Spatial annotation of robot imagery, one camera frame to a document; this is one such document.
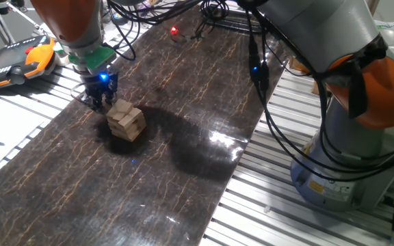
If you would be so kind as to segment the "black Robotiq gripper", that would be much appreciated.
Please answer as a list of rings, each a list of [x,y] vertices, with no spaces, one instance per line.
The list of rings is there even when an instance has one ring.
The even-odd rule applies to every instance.
[[[97,75],[84,76],[81,78],[85,86],[85,104],[97,113],[103,113],[102,98],[105,95],[105,103],[113,105],[116,102],[116,91],[118,88],[118,73],[112,71],[102,71]]]

